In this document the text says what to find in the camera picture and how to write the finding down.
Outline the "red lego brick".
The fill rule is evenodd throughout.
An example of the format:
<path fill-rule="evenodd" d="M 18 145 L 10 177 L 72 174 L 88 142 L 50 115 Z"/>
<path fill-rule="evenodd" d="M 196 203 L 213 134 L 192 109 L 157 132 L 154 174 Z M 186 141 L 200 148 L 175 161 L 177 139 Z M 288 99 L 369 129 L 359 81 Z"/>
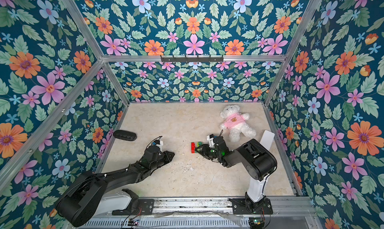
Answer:
<path fill-rule="evenodd" d="M 191 143 L 191 153 L 195 153 L 196 145 L 194 142 Z"/>

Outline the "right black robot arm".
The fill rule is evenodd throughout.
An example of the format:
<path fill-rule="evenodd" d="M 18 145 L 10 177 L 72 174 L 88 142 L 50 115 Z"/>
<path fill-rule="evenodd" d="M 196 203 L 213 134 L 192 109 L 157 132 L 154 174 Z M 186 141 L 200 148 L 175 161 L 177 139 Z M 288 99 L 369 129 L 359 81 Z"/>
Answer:
<path fill-rule="evenodd" d="M 242 208 L 243 213 L 272 214 L 271 201 L 265 196 L 264 190 L 269 176 L 278 167 L 274 155 L 255 139 L 249 140 L 235 150 L 227 147 L 222 136 L 211 134 L 208 136 L 208 142 L 199 145 L 193 151 L 226 168 L 240 163 L 251 177 L 245 199 L 242 202 L 234 200 L 233 208 Z"/>

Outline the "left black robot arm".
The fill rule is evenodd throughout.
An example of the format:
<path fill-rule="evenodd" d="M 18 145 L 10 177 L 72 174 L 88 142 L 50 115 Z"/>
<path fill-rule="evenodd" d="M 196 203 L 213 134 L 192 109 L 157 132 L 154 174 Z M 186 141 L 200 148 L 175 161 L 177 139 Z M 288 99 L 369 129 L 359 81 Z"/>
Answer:
<path fill-rule="evenodd" d="M 132 196 L 123 193 L 121 196 L 106 194 L 112 190 L 129 184 L 142 182 L 153 172 L 169 164 L 175 156 L 170 151 L 162 152 L 156 145 L 145 149 L 140 160 L 128 167 L 109 173 L 82 173 L 56 202 L 58 214 L 74 227 L 81 227 L 93 216 L 110 210 L 125 210 Z"/>

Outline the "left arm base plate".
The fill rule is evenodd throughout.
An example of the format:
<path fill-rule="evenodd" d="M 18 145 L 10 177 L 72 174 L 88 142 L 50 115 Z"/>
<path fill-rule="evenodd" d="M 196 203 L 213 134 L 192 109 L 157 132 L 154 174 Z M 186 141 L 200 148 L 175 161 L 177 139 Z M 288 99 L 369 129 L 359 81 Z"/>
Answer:
<path fill-rule="evenodd" d="M 128 216 L 136 215 L 141 212 L 141 215 L 151 215 L 154 209 L 154 199 L 140 198 L 136 193 L 129 189 L 122 189 L 123 196 L 129 196 L 130 202 L 127 206 L 120 210 L 114 210 L 113 216 Z"/>

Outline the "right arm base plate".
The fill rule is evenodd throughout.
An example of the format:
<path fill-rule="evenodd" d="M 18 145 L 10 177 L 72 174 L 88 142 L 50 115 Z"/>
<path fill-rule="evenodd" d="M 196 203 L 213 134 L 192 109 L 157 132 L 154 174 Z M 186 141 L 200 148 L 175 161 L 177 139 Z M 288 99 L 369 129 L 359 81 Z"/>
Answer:
<path fill-rule="evenodd" d="M 235 215 L 272 215 L 273 208 L 271 200 L 264 197 L 259 202 L 253 202 L 249 198 L 229 199 L 232 203 L 233 214 Z"/>

